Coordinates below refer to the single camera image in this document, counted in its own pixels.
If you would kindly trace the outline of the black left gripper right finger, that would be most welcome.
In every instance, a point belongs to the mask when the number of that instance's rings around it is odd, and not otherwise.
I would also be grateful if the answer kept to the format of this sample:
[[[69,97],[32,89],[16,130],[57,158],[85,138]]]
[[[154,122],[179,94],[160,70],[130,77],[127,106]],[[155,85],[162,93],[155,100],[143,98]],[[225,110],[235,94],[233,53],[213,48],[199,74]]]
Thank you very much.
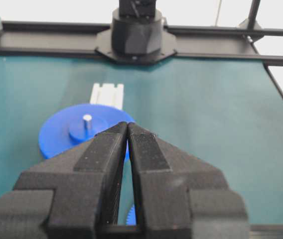
[[[215,166],[128,125],[137,222],[148,239],[247,239],[242,197]]]

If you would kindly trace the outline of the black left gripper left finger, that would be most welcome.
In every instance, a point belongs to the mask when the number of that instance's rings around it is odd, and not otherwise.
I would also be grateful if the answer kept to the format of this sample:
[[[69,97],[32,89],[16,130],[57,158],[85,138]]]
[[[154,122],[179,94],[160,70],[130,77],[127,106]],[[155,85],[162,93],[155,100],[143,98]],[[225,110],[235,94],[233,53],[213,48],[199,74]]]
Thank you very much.
[[[0,239],[94,239],[115,223],[127,123],[23,171],[0,197]]]

